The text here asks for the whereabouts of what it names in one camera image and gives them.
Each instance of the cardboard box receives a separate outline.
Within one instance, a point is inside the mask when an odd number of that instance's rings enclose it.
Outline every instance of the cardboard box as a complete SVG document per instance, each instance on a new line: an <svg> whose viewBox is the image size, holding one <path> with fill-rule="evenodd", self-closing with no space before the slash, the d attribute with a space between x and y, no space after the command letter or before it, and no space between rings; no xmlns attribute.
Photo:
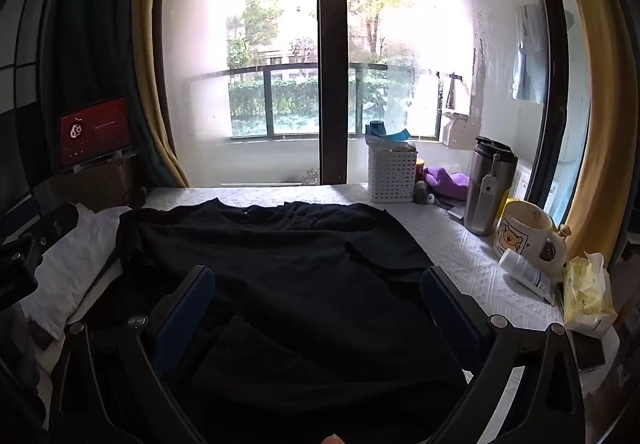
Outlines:
<svg viewBox="0 0 640 444"><path fill-rule="evenodd" d="M51 178L60 199L80 203L94 213L126 205L142 185L137 157L120 158L85 168L78 173L61 173Z"/></svg>

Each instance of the mug handle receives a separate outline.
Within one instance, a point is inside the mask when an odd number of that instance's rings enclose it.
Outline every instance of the mug handle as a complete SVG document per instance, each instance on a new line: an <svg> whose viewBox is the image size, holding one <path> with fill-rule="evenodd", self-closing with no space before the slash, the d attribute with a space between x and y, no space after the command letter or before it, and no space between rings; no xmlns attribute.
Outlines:
<svg viewBox="0 0 640 444"><path fill-rule="evenodd" d="M562 281L562 265L566 262L567 248L564 236L558 233L549 234L549 241L556 249L556 255L551 261L538 259L538 268L554 281Z"/></svg>

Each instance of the white cream tube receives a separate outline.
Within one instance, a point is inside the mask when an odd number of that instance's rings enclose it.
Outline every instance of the white cream tube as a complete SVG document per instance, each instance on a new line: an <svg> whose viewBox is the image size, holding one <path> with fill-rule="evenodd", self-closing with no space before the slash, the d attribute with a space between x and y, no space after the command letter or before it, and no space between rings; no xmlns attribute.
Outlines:
<svg viewBox="0 0 640 444"><path fill-rule="evenodd" d="M502 254L498 265L530 291L546 299L551 305L554 304L555 296L551 278L531 265L524 256L507 249Z"/></svg>

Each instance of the metal railing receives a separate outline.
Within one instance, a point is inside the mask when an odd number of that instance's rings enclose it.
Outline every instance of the metal railing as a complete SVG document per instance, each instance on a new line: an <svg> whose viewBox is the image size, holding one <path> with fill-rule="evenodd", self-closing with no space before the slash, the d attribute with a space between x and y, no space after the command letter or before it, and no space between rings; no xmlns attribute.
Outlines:
<svg viewBox="0 0 640 444"><path fill-rule="evenodd" d="M291 62L285 64L262 64L260 66L246 66L244 68L232 68L230 70L221 70L219 72L208 72L206 74L195 75L187 79L187 84L198 80L209 78L226 77L240 74L255 74L262 72L262 85L264 92L264 110L266 117L266 135L246 135L238 137L230 137L230 140L277 140L292 138L318 138L318 133L276 133L273 125L273 93L271 87L271 72L281 72L284 70L313 70L318 68L317 62ZM411 80L415 82L416 74L434 74L438 78L438 96L436 107L436 127L433 136L412 136L415 140L439 140L440 122L442 119L442 101L444 93L444 78L460 78L456 74L446 74L444 72L432 72L431 70L416 69L411 66L376 64L372 62L350 62L349 68L354 70L354 89L355 89L355 132L350 133L350 137L362 137L362 117L363 117L363 101L364 101L364 75L366 70L388 71L397 70L408 72Z"/></svg>

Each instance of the metal screw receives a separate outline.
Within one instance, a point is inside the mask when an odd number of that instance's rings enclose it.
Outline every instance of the metal screw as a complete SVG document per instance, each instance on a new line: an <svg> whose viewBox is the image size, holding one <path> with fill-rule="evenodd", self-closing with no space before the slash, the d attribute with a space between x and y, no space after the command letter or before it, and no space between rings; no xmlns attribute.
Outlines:
<svg viewBox="0 0 640 444"><path fill-rule="evenodd" d="M71 325L71 327L69 328L69 332L71 332L73 335L76 336L80 332L82 332L83 329L84 329L84 325L82 323L80 323L79 321L77 321L76 323Z"/></svg>
<svg viewBox="0 0 640 444"><path fill-rule="evenodd" d="M559 336L564 336L564 333L566 332L560 323L551 323L551 329Z"/></svg>
<svg viewBox="0 0 640 444"><path fill-rule="evenodd" d="M129 321L127 321L127 324L133 329L140 328L141 326L144 326L145 323L145 316L133 316L129 318Z"/></svg>
<svg viewBox="0 0 640 444"><path fill-rule="evenodd" d="M496 314L495 316L491 316L491 324L497 329L503 329L509 324L509 322L506 317Z"/></svg>

